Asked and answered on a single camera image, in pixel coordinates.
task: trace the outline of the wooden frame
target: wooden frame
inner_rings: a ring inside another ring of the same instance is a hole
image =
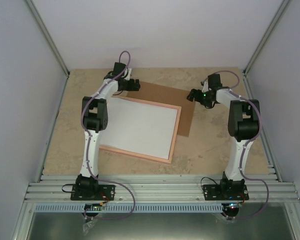
[[[150,156],[150,155],[146,155],[146,154],[136,153],[136,152],[132,152],[132,151],[126,151],[126,150],[122,150],[122,149],[115,148],[115,147],[110,147],[110,146],[105,146],[105,145],[100,145],[100,149],[110,151],[110,152],[119,153],[119,154],[125,154],[125,155],[129,155],[129,156],[133,156],[133,157],[137,157],[137,158],[141,158],[141,159],[148,159],[148,160],[159,162],[159,163],[171,164],[172,156],[174,154],[174,149],[175,149],[178,126],[179,126],[181,106],[175,106],[175,105],[170,105],[170,104],[165,104],[165,103],[160,103],[160,102],[154,102],[154,101],[141,100],[141,99],[126,97],[126,96],[113,96],[113,98],[120,98],[120,99],[132,101],[132,102],[136,102],[136,103],[149,104],[149,105],[154,105],[154,106],[159,106],[159,107],[164,107],[164,108],[170,108],[170,109],[176,109],[177,110],[175,124],[174,124],[174,130],[173,130],[173,135],[172,135],[172,140],[171,140],[171,145],[170,145],[169,158],[165,159],[165,158]]]

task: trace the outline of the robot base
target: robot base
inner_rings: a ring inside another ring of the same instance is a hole
[[[223,173],[220,184],[205,184],[202,186],[204,199],[206,201],[230,200],[243,201],[249,200],[249,194],[245,180],[228,180]]]
[[[115,185],[99,185],[93,177],[77,177],[72,186],[71,197],[73,201],[113,201],[115,199]]]

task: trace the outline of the white enclosure wall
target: white enclosure wall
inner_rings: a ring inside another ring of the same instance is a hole
[[[33,0],[68,69],[246,67],[282,0]]]
[[[250,71],[285,181],[300,195],[300,0],[293,0]]]
[[[0,240],[36,181],[65,81],[25,1],[0,1]]]

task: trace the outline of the white paper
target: white paper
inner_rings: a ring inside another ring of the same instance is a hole
[[[169,159],[178,110],[111,97],[101,145]]]

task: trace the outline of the brown cardboard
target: brown cardboard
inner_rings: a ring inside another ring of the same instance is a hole
[[[141,88],[139,91],[129,91],[126,96],[134,99],[180,106],[181,115],[177,134],[188,137],[195,110],[195,102],[187,100],[189,91],[142,81],[140,85]]]

